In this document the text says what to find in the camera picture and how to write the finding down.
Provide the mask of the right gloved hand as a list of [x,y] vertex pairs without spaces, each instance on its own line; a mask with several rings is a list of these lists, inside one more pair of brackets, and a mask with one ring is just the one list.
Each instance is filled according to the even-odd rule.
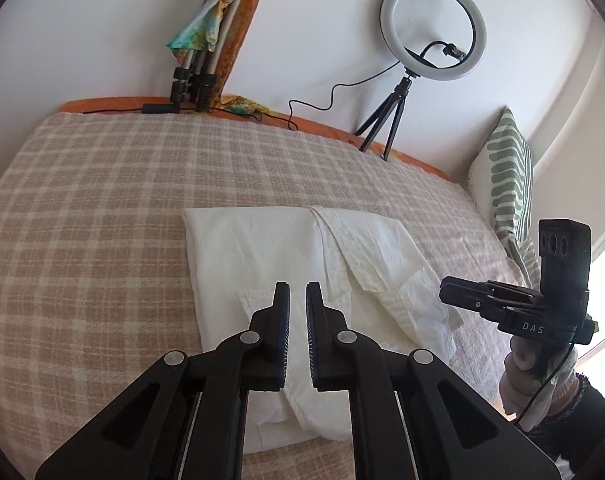
[[511,337],[509,344],[500,397],[505,414],[515,415],[519,429],[529,432],[547,416],[562,411],[578,392],[578,356],[569,346],[542,359],[542,344],[518,336]]

